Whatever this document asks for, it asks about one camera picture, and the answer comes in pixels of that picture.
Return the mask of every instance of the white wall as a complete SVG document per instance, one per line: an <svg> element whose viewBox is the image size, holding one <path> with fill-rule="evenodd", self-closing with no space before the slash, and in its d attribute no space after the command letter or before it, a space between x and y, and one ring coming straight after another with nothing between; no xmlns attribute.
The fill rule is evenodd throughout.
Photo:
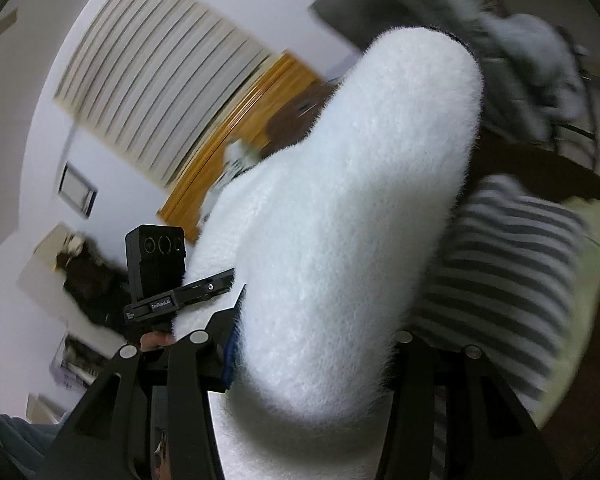
<svg viewBox="0 0 600 480"><path fill-rule="evenodd" d="M28 392L45 394L64 407L77 401L54 384L48 371L64 324L16 286L30 258L25 246L18 232L0 246L0 412L20 417L26 414Z"/></svg>
<svg viewBox="0 0 600 480"><path fill-rule="evenodd" d="M88 0L9 0L0 36L0 244L18 225L20 170L33 111L58 48Z"/></svg>
<svg viewBox="0 0 600 480"><path fill-rule="evenodd" d="M142 222L155 222L167 192L155 187L83 129L53 102L62 72L106 0L90 0L67 35L36 108L22 170L20 229L30 247L58 221L92 235L103 252L124 262L126 232ZM309 12L313 0L202 0L233 20L276 52L292 50L319 70L331 75L352 63L354 50L318 22ZM83 221L56 195L66 161L95 184L98 195L91 218Z"/></svg>
<svg viewBox="0 0 600 480"><path fill-rule="evenodd" d="M86 0L78 1L13 0L12 5L19 6L19 21L0 38L0 125L5 125L0 130L19 135L13 136L18 145L5 137L0 139L0 149L14 146L11 155L4 157L10 176L19 174L18 157L24 151L19 201L18 186L11 191L13 203L19 205L19 229L0 246L0 411L11 415L24 416L28 392L45 394L66 407L77 400L56 387L47 370L67 322L87 333L87 339L91 339L88 342L103 352L118 344L76 312L62 314L72 304L60 290L59 276L30 259L34 247L62 221L94 237L105 256L123 264L124 235L138 224L156 222L155 213L167 197L165 190L76 127L52 101L64 67L105 0L91 0L75 19ZM273 51L290 49L324 76L340 75L357 56L344 40L309 13L307 7L313 0L202 1ZM22 30L16 34L15 27ZM41 46L34 56L29 50L36 41ZM18 79L23 74L31 75L26 83ZM18 88L22 92L15 95ZM98 189L89 219L83 219L57 196L66 161ZM2 239L15 227L11 206L11 218L0 214ZM61 322L52 316L65 319Z"/></svg>

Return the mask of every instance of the chair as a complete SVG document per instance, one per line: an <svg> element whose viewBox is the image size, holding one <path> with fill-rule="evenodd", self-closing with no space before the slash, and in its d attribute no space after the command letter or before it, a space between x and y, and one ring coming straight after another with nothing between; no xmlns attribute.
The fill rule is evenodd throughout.
<svg viewBox="0 0 600 480"><path fill-rule="evenodd" d="M582 79L582 84L584 86L585 91L585 100L586 100L586 110L588 115L588 123L590 126L590 131L583 130L577 126L574 126L570 123L552 123L552 134L551 134L551 142L553 145L553 149L555 153L560 153L560 142L573 142L570 139L565 139L560 136L560 129L564 128L566 130L570 130L575 132L589 140L593 143L593 152L589 153L591 158L591 169L596 171L598 168L598 163L600 161L600 139L598 137L598 118L596 117L596 110L593 104L593 98L591 96L591 87L590 87L590 75L587 70L584 68L582 64L582 58L586 55L584 49L578 46L571 34L564 27L556 27L558 33L562 36L565 43L569 46L571 53L573 54L573 59L576 62L576 66L578 67L578 72L580 73L580 78Z"/></svg>

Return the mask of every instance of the white fuzzy sleeve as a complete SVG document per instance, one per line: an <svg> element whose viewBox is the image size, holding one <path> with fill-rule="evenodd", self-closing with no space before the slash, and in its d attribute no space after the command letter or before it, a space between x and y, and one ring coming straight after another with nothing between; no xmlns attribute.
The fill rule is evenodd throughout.
<svg viewBox="0 0 600 480"><path fill-rule="evenodd" d="M236 267L247 283L240 374L267 410L333 427L378 400L392 337L464 183L481 91L455 40L391 31L289 158Z"/></svg>
<svg viewBox="0 0 600 480"><path fill-rule="evenodd" d="M195 282L235 267L240 244L272 190L283 178L288 162L296 150L295 146L291 146L277 152L231 181L222 190L193 247L184 283ZM214 312L231 308L236 299L233 294L223 294L186 308L173 321L173 335L180 339L194 330L204 328Z"/></svg>

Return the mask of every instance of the gray cloth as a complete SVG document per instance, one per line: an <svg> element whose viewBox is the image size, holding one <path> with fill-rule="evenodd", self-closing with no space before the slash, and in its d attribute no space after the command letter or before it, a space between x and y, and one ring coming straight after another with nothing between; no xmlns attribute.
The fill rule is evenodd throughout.
<svg viewBox="0 0 600 480"><path fill-rule="evenodd" d="M13 465L32 479L61 428L62 423L31 424L21 418L0 414L0 443Z"/></svg>
<svg viewBox="0 0 600 480"><path fill-rule="evenodd" d="M478 0L316 0L312 8L360 50L394 27L425 25L455 35L484 75L485 126L509 140L547 141L552 121L584 111L576 62L539 18L501 20L482 12Z"/></svg>

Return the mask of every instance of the camera lens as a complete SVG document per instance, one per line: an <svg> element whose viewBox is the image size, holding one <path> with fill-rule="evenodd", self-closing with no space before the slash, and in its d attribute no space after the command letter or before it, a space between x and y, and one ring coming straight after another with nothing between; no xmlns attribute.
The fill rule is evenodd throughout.
<svg viewBox="0 0 600 480"><path fill-rule="evenodd" d="M150 236L144 239L144 250L149 254L155 251L155 240Z"/></svg>
<svg viewBox="0 0 600 480"><path fill-rule="evenodd" d="M169 254L171 252L171 240L166 236L161 236L158 240L158 249L162 254Z"/></svg>

